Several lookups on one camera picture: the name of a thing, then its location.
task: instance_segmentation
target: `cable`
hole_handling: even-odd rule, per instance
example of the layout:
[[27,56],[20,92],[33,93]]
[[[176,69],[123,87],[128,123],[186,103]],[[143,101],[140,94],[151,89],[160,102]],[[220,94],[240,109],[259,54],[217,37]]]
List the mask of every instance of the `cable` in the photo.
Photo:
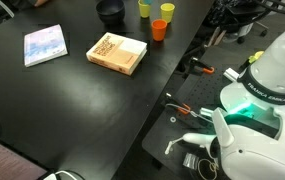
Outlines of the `cable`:
[[281,2],[281,1],[279,1],[279,0],[265,0],[265,1],[273,2],[273,3],[275,3],[275,4],[278,4],[278,5],[280,5],[280,6],[285,7],[285,3],[283,3],[283,2]]
[[259,0],[252,0],[252,1],[255,2],[256,4],[260,5],[260,6],[264,7],[265,9],[269,9],[271,11],[274,11],[274,12],[277,12],[277,13],[280,13],[280,14],[285,14],[285,11],[280,10],[278,8],[273,8],[271,6],[268,6],[268,5],[260,2]]
[[170,153],[170,150],[171,150],[171,147],[173,146],[173,144],[179,142],[179,141],[182,141],[183,140],[183,137],[179,138],[179,139],[176,139],[174,141],[170,141],[169,144],[168,144],[168,147],[166,148],[164,154],[168,155]]
[[189,112],[193,117],[199,117],[199,118],[201,118],[201,119],[203,119],[203,120],[213,124],[213,122],[211,120],[201,116],[200,114],[196,114],[194,111],[190,111],[188,109],[185,109],[184,107],[178,106],[176,104],[171,104],[171,103],[166,104],[165,106],[172,106],[172,107],[176,107],[176,108],[179,108],[179,109],[183,109],[184,111]]
[[58,175],[58,174],[66,174],[66,175],[68,175],[69,177],[71,177],[73,180],[77,180],[72,174],[70,174],[70,173],[68,173],[68,172],[66,172],[66,171],[58,171],[58,172],[56,172],[55,174],[56,174],[56,175]]
[[209,162],[210,170],[211,170],[212,172],[214,172],[214,178],[213,178],[212,180],[215,180],[215,179],[217,178],[217,176],[218,176],[217,170],[219,170],[219,166],[218,166],[215,162],[211,162],[211,161],[208,160],[208,159],[201,159],[201,160],[198,162],[198,171],[199,171],[200,176],[201,176],[204,180],[208,180],[208,179],[206,179],[206,178],[202,175],[201,170],[200,170],[200,164],[201,164],[201,162],[203,162],[203,161]]
[[1,0],[0,0],[0,6],[11,16],[11,18],[14,17],[14,13],[11,11],[11,9],[4,4]]

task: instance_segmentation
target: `book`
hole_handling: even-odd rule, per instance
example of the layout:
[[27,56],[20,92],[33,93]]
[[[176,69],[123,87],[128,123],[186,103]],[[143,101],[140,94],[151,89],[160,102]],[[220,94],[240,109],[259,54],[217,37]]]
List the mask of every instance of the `book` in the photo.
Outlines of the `book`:
[[68,54],[60,25],[24,36],[24,65],[30,67]]
[[86,56],[93,63],[131,75],[147,52],[146,47],[145,42],[105,33]]

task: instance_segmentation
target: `black table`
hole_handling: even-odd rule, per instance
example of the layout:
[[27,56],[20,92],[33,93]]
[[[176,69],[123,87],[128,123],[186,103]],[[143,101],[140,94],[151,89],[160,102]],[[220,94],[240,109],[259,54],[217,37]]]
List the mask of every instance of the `black table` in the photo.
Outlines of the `black table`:
[[[219,100],[220,91],[224,86],[231,83],[226,77],[223,77],[223,72],[229,67],[238,70],[249,55],[250,51],[248,54],[238,54],[236,51],[228,51],[221,47],[210,47],[201,61],[212,65],[215,68],[215,73],[201,76],[189,75],[175,97],[189,105],[196,113],[199,113],[201,107],[211,110],[222,107]],[[177,121],[172,123],[171,117],[175,117]],[[144,138],[142,146],[157,161],[182,179],[194,179],[190,175],[190,170],[182,165],[183,160],[186,153],[195,154],[200,158],[208,158],[205,149],[181,141],[173,145],[172,152],[168,155],[164,154],[169,141],[178,139],[189,132],[215,134],[213,124],[199,118],[193,118],[190,115],[177,113],[172,108],[166,108]],[[228,178],[220,171],[218,179]]]
[[[140,19],[137,0],[124,0],[124,24],[112,27],[98,19],[97,2],[55,0],[0,25],[0,138],[48,167],[102,180],[122,162],[213,0],[174,1],[162,43],[150,30],[158,1],[151,18]],[[24,67],[24,35],[55,24],[69,55]],[[131,77],[87,61],[105,32],[148,43]]]

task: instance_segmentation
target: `plastic cup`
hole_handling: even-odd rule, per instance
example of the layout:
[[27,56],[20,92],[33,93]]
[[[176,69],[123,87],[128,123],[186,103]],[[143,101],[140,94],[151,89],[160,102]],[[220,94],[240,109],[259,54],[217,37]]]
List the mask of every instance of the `plastic cup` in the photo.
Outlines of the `plastic cup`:
[[166,33],[167,22],[157,19],[152,22],[152,35],[155,41],[163,41]]
[[170,23],[172,21],[174,8],[175,6],[172,3],[164,3],[161,5],[162,19],[164,19],[167,23]]
[[148,18],[150,16],[151,6],[149,4],[144,4],[143,0],[139,0],[140,16],[142,18]]

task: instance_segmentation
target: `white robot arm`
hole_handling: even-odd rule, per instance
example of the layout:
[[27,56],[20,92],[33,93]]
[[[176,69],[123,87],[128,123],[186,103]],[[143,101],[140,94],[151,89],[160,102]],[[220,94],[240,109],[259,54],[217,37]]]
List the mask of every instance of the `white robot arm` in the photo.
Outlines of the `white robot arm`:
[[[224,172],[235,180],[285,179],[285,32],[240,74],[237,82],[223,88],[220,98],[226,111],[217,108],[212,119]],[[251,111],[251,117],[232,114],[243,104],[248,105],[243,108]],[[278,130],[266,134],[258,128],[230,124],[232,118],[258,120]],[[276,120],[280,123],[273,126]],[[208,146],[201,140],[192,143]]]

